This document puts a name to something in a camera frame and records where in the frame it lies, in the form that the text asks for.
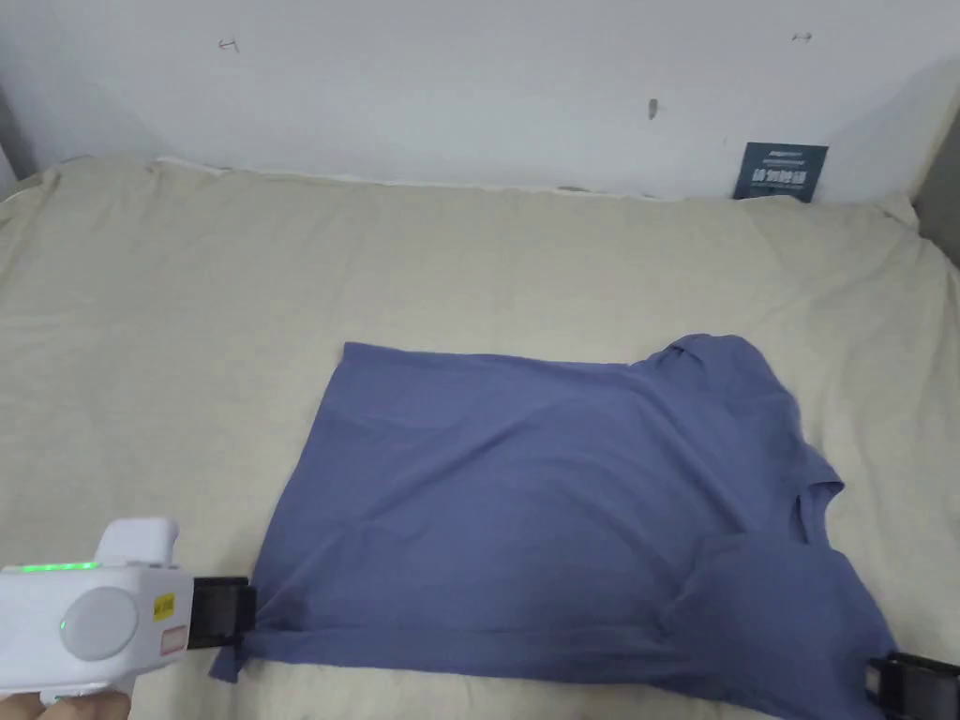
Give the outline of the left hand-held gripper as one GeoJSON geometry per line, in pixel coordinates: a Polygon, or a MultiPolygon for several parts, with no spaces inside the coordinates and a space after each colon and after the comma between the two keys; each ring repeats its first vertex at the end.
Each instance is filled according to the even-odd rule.
{"type": "Polygon", "coordinates": [[[233,647],[253,628],[246,577],[196,577],[173,560],[166,517],[113,521],[92,559],[1,572],[1,693],[45,705],[129,694],[142,675],[193,650],[233,647]]]}

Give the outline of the person's left hand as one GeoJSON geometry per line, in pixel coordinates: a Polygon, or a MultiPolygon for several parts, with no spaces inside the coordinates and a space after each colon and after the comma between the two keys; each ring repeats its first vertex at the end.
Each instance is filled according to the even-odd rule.
{"type": "Polygon", "coordinates": [[[130,696],[104,692],[58,699],[45,706],[38,694],[19,694],[1,699],[2,720],[125,720],[131,710],[130,696]]]}

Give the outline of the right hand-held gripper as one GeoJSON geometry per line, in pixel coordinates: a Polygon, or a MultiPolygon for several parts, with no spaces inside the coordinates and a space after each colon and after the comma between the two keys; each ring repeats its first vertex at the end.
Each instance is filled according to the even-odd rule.
{"type": "Polygon", "coordinates": [[[958,710],[959,666],[890,652],[870,662],[866,693],[881,710],[958,710]]]}

